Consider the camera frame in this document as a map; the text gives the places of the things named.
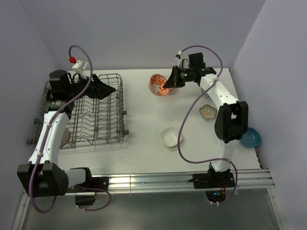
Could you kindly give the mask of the orange floral pattern bowl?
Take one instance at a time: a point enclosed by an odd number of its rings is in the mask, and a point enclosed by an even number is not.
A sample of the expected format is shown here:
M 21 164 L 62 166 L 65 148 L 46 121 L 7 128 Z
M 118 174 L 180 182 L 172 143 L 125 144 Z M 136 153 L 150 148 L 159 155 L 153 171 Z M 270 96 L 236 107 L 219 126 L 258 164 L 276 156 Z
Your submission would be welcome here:
M 150 77 L 149 80 L 149 89 L 151 92 L 157 96 L 166 96 L 170 93 L 171 89 L 163 88 L 163 85 L 166 83 L 167 79 L 160 74 L 154 74 Z

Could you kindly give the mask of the small flower shaped dish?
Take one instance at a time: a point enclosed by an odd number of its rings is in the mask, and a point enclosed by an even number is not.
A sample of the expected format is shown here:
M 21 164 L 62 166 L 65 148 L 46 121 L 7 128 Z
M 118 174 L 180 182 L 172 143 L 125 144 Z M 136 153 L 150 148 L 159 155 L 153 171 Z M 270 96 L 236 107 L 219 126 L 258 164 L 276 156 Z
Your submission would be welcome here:
M 217 109 L 209 104 L 205 104 L 199 109 L 202 118 L 206 120 L 214 120 L 217 117 Z

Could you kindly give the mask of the brown geometric pattern bowl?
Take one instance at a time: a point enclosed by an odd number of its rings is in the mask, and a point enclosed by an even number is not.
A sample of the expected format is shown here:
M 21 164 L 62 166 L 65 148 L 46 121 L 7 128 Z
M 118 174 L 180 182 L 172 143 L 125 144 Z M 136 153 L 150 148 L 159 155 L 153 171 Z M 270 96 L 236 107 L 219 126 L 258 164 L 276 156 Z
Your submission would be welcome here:
M 65 144 L 69 143 L 70 138 L 71 138 L 71 132 L 70 132 L 70 130 L 68 128 L 66 128 L 63 131 L 60 145 L 63 146 Z

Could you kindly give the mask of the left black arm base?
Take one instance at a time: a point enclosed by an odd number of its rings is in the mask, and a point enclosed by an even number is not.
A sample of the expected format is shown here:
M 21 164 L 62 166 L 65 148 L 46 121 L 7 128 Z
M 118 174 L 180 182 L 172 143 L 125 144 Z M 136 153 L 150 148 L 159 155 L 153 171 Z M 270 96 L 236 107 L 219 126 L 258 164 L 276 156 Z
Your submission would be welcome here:
M 109 177 L 93 177 L 90 185 L 77 185 L 69 188 L 67 195 L 75 196 L 75 204 L 77 208 L 85 211 L 98 211 L 106 208 L 112 200 L 112 195 L 108 191 Z M 102 207 L 90 208 L 97 198 L 98 193 L 105 193 L 108 196 L 108 201 Z

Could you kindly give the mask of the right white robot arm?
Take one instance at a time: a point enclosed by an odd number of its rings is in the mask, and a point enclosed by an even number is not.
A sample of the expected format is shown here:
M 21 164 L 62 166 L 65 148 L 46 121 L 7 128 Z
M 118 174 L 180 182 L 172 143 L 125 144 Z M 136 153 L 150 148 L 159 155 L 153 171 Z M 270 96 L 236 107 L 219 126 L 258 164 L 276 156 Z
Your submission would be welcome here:
M 219 81 L 219 76 L 212 67 L 207 67 L 203 53 L 189 55 L 189 67 L 184 68 L 182 52 L 176 55 L 178 64 L 172 72 L 164 89 L 182 88 L 187 82 L 195 82 L 209 95 L 218 109 L 214 131 L 220 140 L 214 161 L 210 163 L 213 172 L 208 174 L 208 183 L 217 187 L 224 181 L 223 172 L 230 169 L 230 160 L 234 149 L 248 129 L 248 104 L 234 97 Z

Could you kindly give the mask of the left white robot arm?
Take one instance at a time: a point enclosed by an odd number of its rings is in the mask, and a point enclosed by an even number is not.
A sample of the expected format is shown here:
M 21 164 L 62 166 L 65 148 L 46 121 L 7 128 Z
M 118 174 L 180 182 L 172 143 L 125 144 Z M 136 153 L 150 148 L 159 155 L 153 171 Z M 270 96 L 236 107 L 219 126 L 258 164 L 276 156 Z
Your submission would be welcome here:
M 31 197 L 63 196 L 75 185 L 89 191 L 94 185 L 88 167 L 68 171 L 58 166 L 62 135 L 71 119 L 74 101 L 87 96 L 102 100 L 114 93 L 115 88 L 101 82 L 96 74 L 78 80 L 64 70 L 49 74 L 50 88 L 46 94 L 43 127 L 36 148 L 27 164 L 18 166 L 17 176 Z

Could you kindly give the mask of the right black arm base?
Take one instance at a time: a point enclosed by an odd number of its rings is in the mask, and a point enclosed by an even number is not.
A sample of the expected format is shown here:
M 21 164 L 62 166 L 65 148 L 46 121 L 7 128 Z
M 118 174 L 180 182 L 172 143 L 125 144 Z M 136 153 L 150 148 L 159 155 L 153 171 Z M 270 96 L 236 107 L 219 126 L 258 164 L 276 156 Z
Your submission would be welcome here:
M 235 187 L 235 179 L 230 169 L 223 172 L 216 172 L 210 168 L 206 173 L 195 173 L 189 179 L 195 189 L 231 188 Z

